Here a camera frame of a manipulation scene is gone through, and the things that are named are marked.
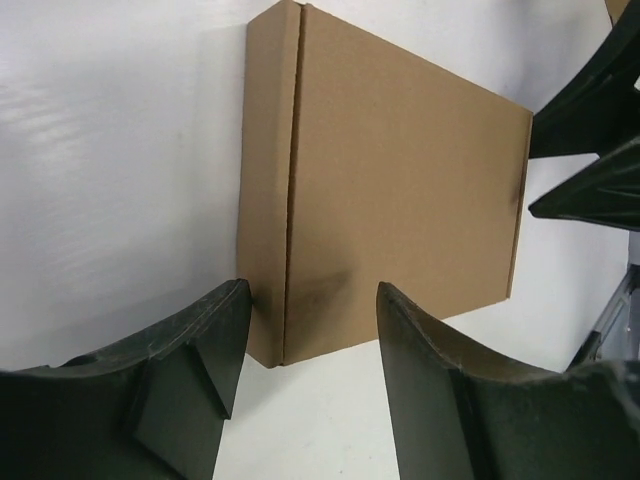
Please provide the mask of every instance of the cardboard box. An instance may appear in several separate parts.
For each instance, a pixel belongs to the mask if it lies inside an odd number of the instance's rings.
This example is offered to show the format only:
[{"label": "cardboard box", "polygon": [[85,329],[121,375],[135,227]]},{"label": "cardboard box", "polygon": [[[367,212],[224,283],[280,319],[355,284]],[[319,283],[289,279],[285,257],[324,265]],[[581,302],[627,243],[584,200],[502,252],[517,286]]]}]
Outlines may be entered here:
[{"label": "cardboard box", "polygon": [[238,274],[249,353],[377,338],[393,282],[439,318],[508,298],[532,115],[311,5],[248,27]]},{"label": "cardboard box", "polygon": [[629,0],[605,0],[605,3],[611,17],[611,23],[615,25],[624,9],[627,8]]}]

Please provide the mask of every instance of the brown object in corner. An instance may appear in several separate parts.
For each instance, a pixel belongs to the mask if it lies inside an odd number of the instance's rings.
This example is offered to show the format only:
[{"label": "brown object in corner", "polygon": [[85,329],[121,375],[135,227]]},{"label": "brown object in corner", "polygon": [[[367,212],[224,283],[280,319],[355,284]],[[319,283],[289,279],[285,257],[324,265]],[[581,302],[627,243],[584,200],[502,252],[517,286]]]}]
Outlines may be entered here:
[{"label": "brown object in corner", "polygon": [[629,0],[605,0],[605,3],[611,17],[611,23],[615,25],[624,9],[627,8]]},{"label": "brown object in corner", "polygon": [[380,280],[440,318],[509,296],[530,112],[289,0],[249,24],[246,61],[254,358],[375,339]]}]

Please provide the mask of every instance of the white surface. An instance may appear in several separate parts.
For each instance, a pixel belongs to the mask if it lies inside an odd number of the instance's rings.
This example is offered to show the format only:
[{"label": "white surface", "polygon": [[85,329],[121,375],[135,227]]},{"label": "white surface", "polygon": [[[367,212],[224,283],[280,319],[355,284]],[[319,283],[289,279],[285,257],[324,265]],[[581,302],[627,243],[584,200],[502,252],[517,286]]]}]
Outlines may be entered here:
[{"label": "white surface", "polygon": [[[0,366],[62,363],[232,276],[241,25],[271,3],[2,2]],[[315,4],[534,110],[609,30],[601,0]],[[590,160],[530,162],[527,203]],[[561,370],[626,258],[624,232],[525,212],[512,299],[449,322]],[[398,478],[377,343],[247,359],[215,478]]]}]

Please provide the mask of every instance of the box seam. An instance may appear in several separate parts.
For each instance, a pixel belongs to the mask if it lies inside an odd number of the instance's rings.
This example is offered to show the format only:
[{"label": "box seam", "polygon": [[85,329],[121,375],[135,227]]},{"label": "box seam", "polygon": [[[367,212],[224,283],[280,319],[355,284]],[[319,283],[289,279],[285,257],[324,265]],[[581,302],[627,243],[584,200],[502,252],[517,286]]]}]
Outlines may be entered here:
[{"label": "box seam", "polygon": [[529,149],[531,147],[531,131],[533,129],[533,115],[529,115],[529,126],[527,129],[527,138],[524,147],[524,159],[522,162],[522,173],[520,175],[520,192],[518,197],[518,214],[516,219],[516,226],[513,233],[513,246],[511,248],[511,265],[509,267],[509,280],[507,282],[506,298],[511,298],[511,291],[513,289],[513,277],[516,271],[516,257],[518,254],[518,240],[520,238],[520,226],[522,224],[522,215],[524,210],[524,192],[527,183],[527,169],[529,166]]},{"label": "box seam", "polygon": [[287,230],[285,246],[285,277],[284,277],[284,318],[282,326],[282,354],[281,365],[286,364],[287,321],[289,316],[289,272],[291,268],[291,235],[293,230],[293,215],[295,207],[296,166],[298,163],[300,99],[302,88],[302,66],[304,61],[304,40],[306,27],[306,6],[300,7],[300,27],[298,30],[298,50],[296,52],[296,73],[294,80],[293,112],[291,116],[291,145],[289,149],[289,184],[287,190]]}]

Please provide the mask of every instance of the white table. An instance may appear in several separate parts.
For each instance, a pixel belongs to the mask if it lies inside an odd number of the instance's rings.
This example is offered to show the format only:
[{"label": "white table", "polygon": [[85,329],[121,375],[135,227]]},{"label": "white table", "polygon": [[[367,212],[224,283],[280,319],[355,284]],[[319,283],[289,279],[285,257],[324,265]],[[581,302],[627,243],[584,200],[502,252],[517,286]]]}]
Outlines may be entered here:
[{"label": "white table", "polygon": [[[271,3],[0,6],[0,367],[60,364],[233,275],[242,25]],[[602,0],[315,4],[534,111],[610,29]],[[526,204],[592,160],[531,161]],[[525,212],[512,298],[448,322],[562,370],[627,238]],[[397,479],[377,342],[275,370],[247,358],[215,478]]]}]

